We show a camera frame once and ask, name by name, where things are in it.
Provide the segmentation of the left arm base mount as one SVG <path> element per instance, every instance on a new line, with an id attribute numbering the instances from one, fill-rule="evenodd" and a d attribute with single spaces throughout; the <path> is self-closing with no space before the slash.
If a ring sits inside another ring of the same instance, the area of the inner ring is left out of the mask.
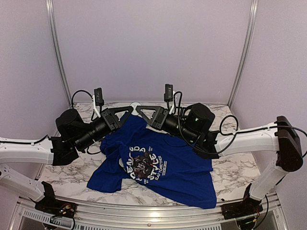
<path id="1" fill-rule="evenodd" d="M 42 182 L 44 197 L 40 201 L 35 201 L 35 209 L 54 215 L 55 217 L 73 218 L 77 205 L 73 202 L 67 202 L 56 199 L 52 185 Z"/>

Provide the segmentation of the blue printed t-shirt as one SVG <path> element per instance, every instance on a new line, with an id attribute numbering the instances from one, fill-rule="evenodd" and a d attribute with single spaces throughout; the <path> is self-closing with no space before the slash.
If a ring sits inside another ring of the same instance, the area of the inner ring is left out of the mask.
<path id="1" fill-rule="evenodd" d="M 187 206 L 216 206 L 212 161 L 197 156 L 183 140 L 148 129 L 138 116 L 105 136 L 100 150 L 106 159 L 92 174 L 89 189 L 114 193 L 123 179 L 132 179 Z"/>

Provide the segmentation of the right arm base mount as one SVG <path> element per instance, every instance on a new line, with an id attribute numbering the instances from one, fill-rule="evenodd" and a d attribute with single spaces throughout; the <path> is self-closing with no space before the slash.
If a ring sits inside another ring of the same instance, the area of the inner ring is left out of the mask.
<path id="1" fill-rule="evenodd" d="M 222 215 L 225 220 L 256 214 L 263 210 L 261 201 L 250 197 L 249 192 L 251 185 L 252 184 L 249 184 L 246 187 L 242 201 L 224 204 L 221 206 Z"/>

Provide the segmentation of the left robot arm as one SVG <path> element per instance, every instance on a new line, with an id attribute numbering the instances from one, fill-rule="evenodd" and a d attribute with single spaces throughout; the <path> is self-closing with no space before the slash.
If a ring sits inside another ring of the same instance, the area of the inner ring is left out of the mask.
<path id="1" fill-rule="evenodd" d="M 107 108 L 94 121 L 85 123 L 76 109 L 68 109 L 56 119 L 58 137 L 20 141 L 1 138 L 0 184 L 42 204 L 48 212 L 57 213 L 61 206 L 52 185 L 32 180 L 6 164 L 69 165 L 79 157 L 79 152 L 84 153 L 95 142 L 120 129 L 132 111 L 131 106 Z"/>

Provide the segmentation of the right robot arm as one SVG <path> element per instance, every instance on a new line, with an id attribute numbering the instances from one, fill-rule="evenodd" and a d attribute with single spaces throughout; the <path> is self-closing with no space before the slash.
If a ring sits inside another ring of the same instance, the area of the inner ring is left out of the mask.
<path id="1" fill-rule="evenodd" d="M 289 172 L 295 172 L 303 165 L 299 130 L 284 116 L 277 117 L 274 123 L 226 134 L 221 130 L 209 130 L 215 115 L 201 103 L 190 105 L 183 111 L 177 110 L 176 115 L 161 106 L 138 105 L 136 111 L 150 127 L 183 139 L 203 159 L 275 151 L 277 160 L 246 189 L 244 199 L 238 203 L 237 209 L 243 215 L 249 214 L 256 202 L 260 202 Z"/>

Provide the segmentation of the blue white round brooch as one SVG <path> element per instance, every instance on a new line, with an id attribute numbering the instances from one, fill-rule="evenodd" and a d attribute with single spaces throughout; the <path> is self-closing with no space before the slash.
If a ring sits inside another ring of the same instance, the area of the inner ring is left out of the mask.
<path id="1" fill-rule="evenodd" d="M 133 111 L 132 111 L 131 114 L 132 114 L 132 115 L 135 115 L 135 116 L 138 116 L 139 113 L 138 113 L 138 111 L 136 110 L 136 108 L 137 108 L 137 106 L 141 106 L 141 104 L 138 103 L 138 102 L 133 102 L 133 103 L 130 104 L 130 106 L 133 108 Z"/>

